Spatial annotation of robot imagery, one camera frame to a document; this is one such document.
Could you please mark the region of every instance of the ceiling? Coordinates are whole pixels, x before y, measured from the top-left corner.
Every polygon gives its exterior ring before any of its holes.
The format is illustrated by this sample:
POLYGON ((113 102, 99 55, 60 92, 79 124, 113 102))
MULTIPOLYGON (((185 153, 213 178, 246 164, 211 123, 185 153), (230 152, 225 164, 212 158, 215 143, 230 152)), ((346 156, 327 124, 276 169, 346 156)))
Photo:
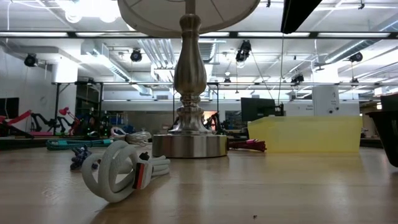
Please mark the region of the ceiling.
MULTIPOLYGON (((364 2, 365 7, 359 10, 360 0, 324 0, 300 26, 298 31, 369 32, 378 31, 379 24, 394 16, 396 16, 396 20, 398 21, 398 2, 396 0, 365 0, 364 2)), ((55 0, 14 0, 13 3, 0 0, 0 30, 130 30, 120 17, 117 17, 114 22, 110 23, 103 22, 99 17, 95 16, 83 17, 77 23, 68 22, 65 18, 65 11, 58 8, 59 6, 55 0)), ((259 7, 250 16, 225 30, 278 32, 282 19, 282 7, 283 0, 271 0, 270 7, 266 7, 266 1, 264 1, 260 3, 259 7)), ((330 54, 348 43, 357 41, 343 39, 320 39, 316 41, 311 39, 249 40, 252 46, 252 54, 246 60, 243 68, 237 68, 234 61, 234 56, 242 40, 217 40, 220 43, 215 45, 215 57, 211 65, 209 65, 209 82, 222 82, 226 78, 226 72, 230 72, 233 82, 235 82, 236 76, 238 76, 238 82, 261 82, 261 76, 268 82, 279 82, 281 77, 289 82, 290 77, 295 75, 295 71, 292 71, 292 69, 301 64, 303 60, 311 59, 313 62, 316 62, 317 57, 330 54)), ((138 39, 95 39, 93 42, 96 46, 103 44, 107 46, 110 59, 120 66, 121 69, 127 71, 134 80, 143 82, 154 81, 150 75, 151 66, 154 63, 151 62, 144 50, 141 49, 141 62, 133 63, 129 58, 133 49, 142 48, 138 39)), ((171 39, 170 42, 175 58, 178 58, 181 49, 181 40, 171 39)), ((114 75, 109 69, 100 63, 90 60, 89 55, 81 53, 82 43, 83 40, 80 39, 10 39, 7 43, 4 39, 2 40, 2 44, 7 45, 12 50, 32 46, 58 47, 80 61, 80 65, 84 65, 79 69, 80 76, 93 77, 97 81, 114 81, 114 75)), ((376 57, 397 46, 398 39, 382 40, 361 51, 364 59, 361 63, 355 62, 353 64, 354 69, 350 69, 351 64, 345 61, 327 65, 325 68, 327 70, 337 70, 339 80, 348 82, 352 76, 378 71, 386 65, 397 62, 398 51, 392 51, 389 54, 376 57)), ((40 59, 51 62, 56 61, 54 58, 48 58, 48 56, 43 56, 40 59)), ((306 82, 310 82, 313 72, 316 72, 312 68, 310 63, 305 63, 298 68, 298 72, 303 73, 306 82)), ((398 67, 394 68, 392 66, 387 72, 380 72, 362 81, 377 82, 387 78, 388 80, 393 80, 391 78, 395 76, 398 78, 398 67)))

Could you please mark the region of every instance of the coiled cable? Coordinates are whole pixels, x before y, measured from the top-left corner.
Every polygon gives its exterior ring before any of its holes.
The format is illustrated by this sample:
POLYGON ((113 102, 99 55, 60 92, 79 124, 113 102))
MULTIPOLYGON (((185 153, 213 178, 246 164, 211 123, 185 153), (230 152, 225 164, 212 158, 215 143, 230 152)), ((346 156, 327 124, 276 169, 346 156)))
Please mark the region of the coiled cable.
POLYGON ((114 139, 123 140, 129 144, 135 144, 138 146, 146 146, 148 144, 146 140, 152 137, 152 135, 147 131, 140 131, 138 133, 127 134, 123 131, 123 129, 119 127, 111 128, 111 136, 114 139))
POLYGON ((152 167, 148 170, 148 172, 152 172, 150 174, 151 180, 157 176, 168 174, 170 171, 170 160, 166 159, 165 156, 143 161, 137 155, 134 146, 124 141, 116 141, 106 149, 102 156, 92 154, 87 157, 81 167, 81 173, 85 184, 95 195, 108 202, 120 202, 134 191, 133 185, 137 181, 135 178, 138 164, 152 167), (100 159, 97 182, 93 177, 91 165, 100 159), (116 184, 118 174, 128 175, 116 184))
POLYGON ((67 150, 74 149, 76 147, 107 147, 112 144, 112 139, 99 139, 92 141, 84 141, 84 140, 72 140, 72 139, 49 139, 45 143, 47 146, 47 150, 56 151, 56 150, 67 150))

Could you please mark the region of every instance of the spotlight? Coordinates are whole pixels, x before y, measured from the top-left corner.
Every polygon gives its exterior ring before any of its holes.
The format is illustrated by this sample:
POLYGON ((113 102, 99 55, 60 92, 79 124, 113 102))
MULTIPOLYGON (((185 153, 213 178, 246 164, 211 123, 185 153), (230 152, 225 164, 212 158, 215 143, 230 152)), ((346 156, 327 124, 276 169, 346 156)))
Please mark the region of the spotlight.
POLYGON ((238 53, 236 54, 236 62, 244 62, 248 57, 249 53, 251 51, 251 44, 249 40, 244 40, 241 48, 238 50, 238 53))
POLYGON ((304 82, 304 76, 302 74, 298 74, 296 77, 293 77, 291 81, 291 83, 293 83, 292 86, 297 86, 302 82, 304 82))
POLYGON ((133 62, 140 62, 142 60, 141 49, 133 49, 132 54, 130 55, 130 59, 133 62))
POLYGON ((353 78, 349 81, 350 83, 359 83, 357 78, 353 78))
POLYGON ((361 52, 358 52, 348 58, 348 60, 350 62, 360 62, 360 61, 362 61, 362 59, 363 59, 363 55, 361 54, 361 52))
POLYGON ((28 54, 24 60, 24 64, 28 67, 37 67, 38 62, 36 54, 28 54))

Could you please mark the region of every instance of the silver lamp base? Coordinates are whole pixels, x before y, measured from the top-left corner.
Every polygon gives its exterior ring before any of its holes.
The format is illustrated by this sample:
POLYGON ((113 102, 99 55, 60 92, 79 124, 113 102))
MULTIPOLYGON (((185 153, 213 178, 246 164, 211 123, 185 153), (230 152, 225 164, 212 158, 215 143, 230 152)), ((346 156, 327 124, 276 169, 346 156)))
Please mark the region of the silver lamp base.
POLYGON ((227 136, 156 134, 152 137, 152 155, 168 158, 210 158, 226 156, 227 136))

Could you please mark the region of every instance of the fluorescent light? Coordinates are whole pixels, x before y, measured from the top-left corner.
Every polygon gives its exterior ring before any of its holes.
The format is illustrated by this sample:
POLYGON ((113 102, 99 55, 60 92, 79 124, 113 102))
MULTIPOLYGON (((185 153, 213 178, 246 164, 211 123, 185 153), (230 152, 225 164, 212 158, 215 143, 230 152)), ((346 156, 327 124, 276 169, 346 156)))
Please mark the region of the fluorescent light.
POLYGON ((199 40, 198 42, 204 44, 225 44, 226 40, 199 40))
POLYGON ((345 33, 345 32, 321 32, 318 37, 388 37, 390 33, 380 32, 380 33, 345 33))
POLYGON ((229 32, 209 32, 206 34, 200 34, 200 37, 227 37, 229 32))
POLYGON ((127 101, 127 100, 103 100, 105 102, 122 102, 122 101, 127 101))
POLYGON ((238 37, 308 37, 309 32, 294 32, 283 34, 281 32, 238 32, 238 37))
POLYGON ((238 37, 282 37, 280 32, 238 32, 238 37))
POLYGON ((68 37, 66 32, 0 32, 0 37, 68 37))
POLYGON ((78 37, 147 37, 140 32, 77 32, 78 37))
POLYGON ((125 83, 119 83, 119 82, 108 82, 104 83, 104 85, 129 85, 130 83, 125 82, 125 83))

